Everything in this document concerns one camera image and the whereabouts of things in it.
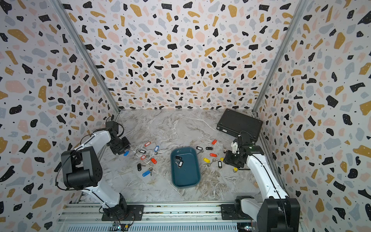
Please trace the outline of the solid blue tag key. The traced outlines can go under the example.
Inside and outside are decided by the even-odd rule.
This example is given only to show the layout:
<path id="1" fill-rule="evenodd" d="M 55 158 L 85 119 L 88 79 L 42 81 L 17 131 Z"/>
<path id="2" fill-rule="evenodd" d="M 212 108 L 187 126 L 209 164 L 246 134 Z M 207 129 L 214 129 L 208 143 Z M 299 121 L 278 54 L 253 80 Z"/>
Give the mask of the solid blue tag key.
<path id="1" fill-rule="evenodd" d="M 143 177 L 146 177 L 146 176 L 152 176 L 152 171 L 153 171 L 153 168 L 149 168 L 147 171 L 145 171 L 142 176 Z"/>

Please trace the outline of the teal plastic storage box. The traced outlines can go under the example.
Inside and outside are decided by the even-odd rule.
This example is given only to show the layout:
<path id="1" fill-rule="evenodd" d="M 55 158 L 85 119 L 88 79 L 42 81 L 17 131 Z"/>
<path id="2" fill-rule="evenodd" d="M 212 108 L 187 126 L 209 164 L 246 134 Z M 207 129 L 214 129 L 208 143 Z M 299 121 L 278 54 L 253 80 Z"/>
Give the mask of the teal plastic storage box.
<path id="1" fill-rule="evenodd" d="M 181 156 L 183 166 L 178 168 L 175 156 Z M 197 152 L 192 147 L 177 148 L 171 152 L 171 174 L 173 185 L 179 189 L 194 187 L 201 180 Z"/>

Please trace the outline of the black white tag key box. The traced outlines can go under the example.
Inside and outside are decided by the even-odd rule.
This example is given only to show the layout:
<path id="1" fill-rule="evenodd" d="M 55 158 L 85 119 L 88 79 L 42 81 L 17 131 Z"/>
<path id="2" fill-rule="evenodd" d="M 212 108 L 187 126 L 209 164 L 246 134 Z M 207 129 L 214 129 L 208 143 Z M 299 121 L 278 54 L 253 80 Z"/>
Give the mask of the black white tag key box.
<path id="1" fill-rule="evenodd" d="M 175 163 L 178 165 L 178 168 L 181 168 L 183 166 L 183 161 L 182 160 L 178 160 Z"/>

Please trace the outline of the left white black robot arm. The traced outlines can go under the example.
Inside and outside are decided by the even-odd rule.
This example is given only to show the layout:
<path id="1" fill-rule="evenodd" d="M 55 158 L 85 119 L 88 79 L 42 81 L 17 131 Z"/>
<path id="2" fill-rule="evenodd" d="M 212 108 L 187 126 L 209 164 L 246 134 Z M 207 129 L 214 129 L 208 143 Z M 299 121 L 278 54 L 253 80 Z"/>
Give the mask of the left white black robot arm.
<path id="1" fill-rule="evenodd" d="M 124 127 L 115 121 L 108 121 L 104 128 L 95 130 L 85 142 L 61 155 L 61 167 L 65 188 L 55 185 L 62 191 L 80 190 L 97 200 L 107 219 L 124 220 L 129 215 L 123 195 L 113 190 L 103 178 L 98 153 L 109 147 L 113 154 L 122 155 L 130 147 L 130 142 L 120 129 Z"/>

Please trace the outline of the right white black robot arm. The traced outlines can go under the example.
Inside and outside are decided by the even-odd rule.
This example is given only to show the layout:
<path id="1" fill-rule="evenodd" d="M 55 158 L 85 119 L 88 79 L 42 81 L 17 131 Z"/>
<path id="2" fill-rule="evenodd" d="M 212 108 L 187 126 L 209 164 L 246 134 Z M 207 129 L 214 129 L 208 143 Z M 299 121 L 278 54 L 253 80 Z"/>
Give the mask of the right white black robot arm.
<path id="1" fill-rule="evenodd" d="M 300 204 L 290 198 L 275 178 L 261 147 L 245 145 L 226 151 L 223 162 L 238 170 L 251 171 L 260 189 L 262 202 L 254 197 L 238 196 L 236 214 L 249 216 L 259 232 L 297 232 L 300 225 Z"/>

